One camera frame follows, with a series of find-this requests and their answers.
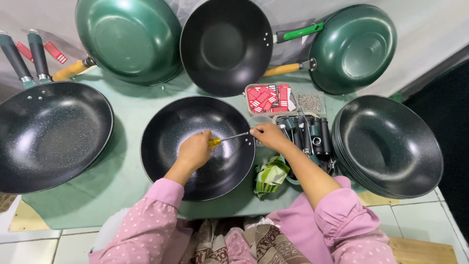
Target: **screwdriver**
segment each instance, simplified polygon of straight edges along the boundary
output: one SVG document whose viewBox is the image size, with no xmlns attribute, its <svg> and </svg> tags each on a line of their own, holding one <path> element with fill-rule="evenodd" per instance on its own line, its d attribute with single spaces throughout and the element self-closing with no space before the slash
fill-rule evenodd
<svg viewBox="0 0 469 264">
<path fill-rule="evenodd" d="M 242 134 L 239 134 L 239 135 L 235 135 L 235 136 L 232 136 L 232 137 L 227 137 L 227 138 L 222 139 L 222 140 L 219 139 L 219 138 L 214 138 L 214 139 L 208 141 L 208 146 L 209 147 L 218 146 L 218 145 L 220 145 L 220 143 L 222 141 L 234 139 L 234 138 L 241 137 L 241 136 L 244 136 L 244 135 L 249 135 L 249 132 L 242 133 Z"/>
</svg>

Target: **stack of woks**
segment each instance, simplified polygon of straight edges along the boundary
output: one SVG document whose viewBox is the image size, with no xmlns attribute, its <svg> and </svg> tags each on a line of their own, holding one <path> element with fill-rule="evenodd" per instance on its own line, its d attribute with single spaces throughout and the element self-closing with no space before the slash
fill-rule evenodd
<svg viewBox="0 0 469 264">
<path fill-rule="evenodd" d="M 375 194 L 415 198 L 441 180 L 443 156 L 435 135 L 416 113 L 389 98 L 350 101 L 334 119 L 331 137 L 342 172 Z"/>
</svg>

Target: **black non-stick coating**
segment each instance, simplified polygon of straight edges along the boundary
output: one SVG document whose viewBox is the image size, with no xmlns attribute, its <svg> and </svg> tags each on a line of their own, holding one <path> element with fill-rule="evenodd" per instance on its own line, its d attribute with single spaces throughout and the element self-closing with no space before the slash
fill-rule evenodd
<svg viewBox="0 0 469 264">
<path fill-rule="evenodd" d="M 84 84 L 42 84 L 13 96 L 0 105 L 0 192 L 33 193 L 74 178 L 113 125 L 107 99 Z"/>
<path fill-rule="evenodd" d="M 192 81 L 217 96 L 257 83 L 272 56 L 272 29 L 250 0 L 208 0 L 187 19 L 181 60 Z"/>
<path fill-rule="evenodd" d="M 185 97 L 156 113 L 142 135 L 140 157 L 152 182 L 174 164 L 179 146 L 197 132 L 210 129 L 220 139 L 247 132 L 244 116 L 230 104 L 206 96 Z M 199 202 L 233 190 L 249 173 L 256 147 L 251 135 L 223 141 L 212 157 L 184 186 L 184 201 Z"/>
<path fill-rule="evenodd" d="M 367 95 L 342 109 L 336 124 L 341 152 L 362 180 L 399 197 L 418 197 L 441 180 L 443 156 L 435 135 L 412 110 Z"/>
</svg>

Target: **white backdrop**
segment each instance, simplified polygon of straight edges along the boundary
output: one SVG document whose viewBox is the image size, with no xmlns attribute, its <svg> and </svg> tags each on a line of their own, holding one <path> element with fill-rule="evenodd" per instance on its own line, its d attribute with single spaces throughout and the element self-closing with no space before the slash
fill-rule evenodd
<svg viewBox="0 0 469 264">
<path fill-rule="evenodd" d="M 26 32 L 35 28 L 69 56 L 69 63 L 86 53 L 75 28 L 75 0 L 2 0 L 0 30 L 15 41 L 27 43 Z M 189 14 L 205 0 L 168 0 L 184 25 Z M 311 24 L 340 8 L 358 3 L 387 12 L 397 28 L 397 50 L 389 68 L 375 83 L 358 94 L 389 96 L 469 44 L 467 0 L 254 0 L 267 14 L 273 31 Z M 275 45 L 272 65 L 307 58 L 312 38 L 304 37 Z M 50 72 L 63 67 L 48 56 Z M 26 61 L 32 74 L 34 66 Z M 22 89 L 6 57 L 0 54 L 0 84 Z"/>
</svg>

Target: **wok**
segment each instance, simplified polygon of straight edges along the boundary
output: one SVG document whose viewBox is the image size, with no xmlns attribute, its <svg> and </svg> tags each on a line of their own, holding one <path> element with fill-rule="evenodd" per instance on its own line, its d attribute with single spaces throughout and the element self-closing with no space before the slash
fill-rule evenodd
<svg viewBox="0 0 469 264">
<path fill-rule="evenodd" d="M 140 157 L 148 178 L 155 182 L 164 177 L 182 142 L 205 129 L 223 139 L 249 131 L 250 125 L 236 108 L 213 97 L 191 96 L 169 103 L 153 116 L 142 135 Z M 183 200 L 207 201 L 230 192 L 250 172 L 255 152 L 251 135 L 222 142 L 190 177 Z"/>
<path fill-rule="evenodd" d="M 67 80 L 97 64 L 135 85 L 157 85 L 181 66 L 181 24 L 164 0 L 79 0 L 78 36 L 88 58 L 54 74 Z"/>
<path fill-rule="evenodd" d="M 334 150 L 370 191 L 413 198 L 429 193 L 443 175 L 435 135 L 412 110 L 392 99 L 353 99 L 334 121 Z"/>
<path fill-rule="evenodd" d="M 322 25 L 272 34 L 269 20 L 250 0 L 208 0 L 189 16 L 182 29 L 182 64 L 192 81 L 207 93 L 241 94 L 265 73 L 273 43 L 317 32 Z"/>
<path fill-rule="evenodd" d="M 88 85 L 50 82 L 41 37 L 28 34 L 40 84 L 0 104 L 0 193 L 26 194 L 61 185 L 84 171 L 106 146 L 111 104 Z M 25 87 L 32 76 L 9 35 L 0 46 Z"/>
<path fill-rule="evenodd" d="M 264 77 L 306 69 L 326 93 L 356 92 L 387 69 L 397 45 L 396 27 L 381 9 L 370 5 L 344 8 L 326 19 L 311 44 L 309 59 L 270 68 Z"/>
</svg>

